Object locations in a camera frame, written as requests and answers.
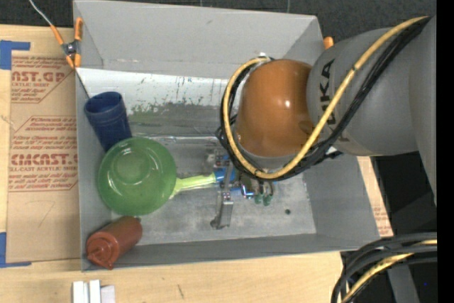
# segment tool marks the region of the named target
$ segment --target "blue tape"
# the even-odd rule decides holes
[[[7,268],[13,266],[27,266],[30,262],[24,263],[6,263],[6,232],[0,233],[0,268]]]
[[[13,50],[30,50],[30,42],[0,40],[0,70],[11,69],[11,53]]]

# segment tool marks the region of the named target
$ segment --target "green handle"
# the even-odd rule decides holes
[[[170,198],[172,198],[174,195],[176,195],[178,192],[182,191],[183,189],[193,189],[193,188],[198,188],[198,187],[203,187],[208,184],[216,183],[216,176],[214,173],[211,173],[210,175],[196,175],[194,177],[188,177],[188,178],[177,178],[177,183],[175,183],[175,188],[173,189],[172,195]]]

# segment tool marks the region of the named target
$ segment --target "cardboard sheet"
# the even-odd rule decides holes
[[[10,145],[6,261],[76,258],[74,71],[48,27],[0,26],[0,40],[30,48],[12,51],[10,135],[2,134]]]

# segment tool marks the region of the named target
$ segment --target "black cable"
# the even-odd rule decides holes
[[[359,259],[363,259],[366,255],[370,255],[372,253],[376,253],[378,249],[383,248],[386,250],[391,250],[393,246],[398,245],[402,246],[404,244],[412,244],[418,243],[420,241],[426,240],[435,240],[437,239],[437,233],[435,232],[427,232],[427,233],[410,233],[404,235],[394,235],[390,237],[381,238],[380,240],[373,241],[364,245],[359,250],[355,251],[349,256],[345,257],[345,265],[342,269],[341,276],[345,274],[345,269],[348,266],[359,261]],[[346,285],[340,286],[340,295],[344,297],[346,294]]]
[[[430,264],[430,263],[437,263],[438,262],[438,258],[435,256],[435,257],[425,257],[425,258],[413,258],[413,257],[410,257],[408,258],[408,260],[404,260],[404,261],[401,261],[401,262],[398,262],[399,266],[408,266],[408,265],[415,265],[415,264]],[[355,293],[353,293],[353,295],[350,297],[350,299],[348,300],[348,303],[353,303],[353,300],[356,299],[358,297],[358,295],[360,295],[362,293],[362,291],[377,277],[378,275],[374,276],[374,277],[371,277],[361,288],[359,288]]]
[[[274,60],[273,58],[271,57],[264,57],[263,58],[264,60]],[[257,67],[257,65],[251,65],[247,68],[245,68],[239,75],[238,77],[236,78],[235,82],[233,83],[232,87],[231,87],[231,93],[229,95],[229,99],[228,99],[228,112],[229,112],[229,115],[231,114],[232,112],[232,109],[233,109],[233,104],[235,102],[235,97],[236,97],[236,92],[237,92],[237,89],[239,88],[241,82],[249,75],[250,71],[252,69],[254,69],[255,67]],[[223,97],[222,97],[222,100],[224,99],[225,97],[225,93],[226,91],[224,91],[223,93]],[[224,149],[226,149],[234,167],[240,172],[240,173],[243,173],[243,174],[246,174],[246,175],[249,175],[250,177],[252,177],[252,175],[250,174],[250,172],[248,170],[246,170],[244,168],[244,166],[240,163],[240,161],[236,158],[235,156],[235,153],[233,152],[230,144],[228,143],[228,141],[226,140],[226,127],[225,127],[225,123],[223,122],[223,114],[222,114],[222,107],[220,108],[220,121],[221,121],[221,126],[218,128],[218,130],[215,132],[215,136],[218,138],[219,140],[219,143],[224,147]],[[232,116],[229,118],[229,122],[230,124],[232,125],[234,122],[236,121],[236,115],[235,116]],[[245,159],[253,164],[253,161],[250,160],[250,158],[247,157],[247,155],[244,156]]]
[[[331,296],[331,303],[337,303],[337,298],[338,298],[338,295],[341,293],[342,288],[345,287],[345,284],[347,283],[347,281],[355,273],[363,270],[364,268],[370,266],[373,263],[377,263],[380,260],[389,258],[394,255],[398,255],[398,254],[434,253],[436,251],[437,251],[437,245],[421,245],[421,246],[408,246],[405,248],[402,247],[402,248],[395,248],[395,249],[386,250],[386,251],[380,251],[380,252],[376,252],[370,256],[367,256],[366,258],[363,258],[360,261],[357,261],[356,263],[351,264],[343,271],[343,273],[341,274],[341,277],[338,279],[336,285],[334,286],[333,294]]]

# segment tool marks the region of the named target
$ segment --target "white object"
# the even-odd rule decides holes
[[[115,287],[101,287],[101,280],[73,282],[72,303],[115,303]]]

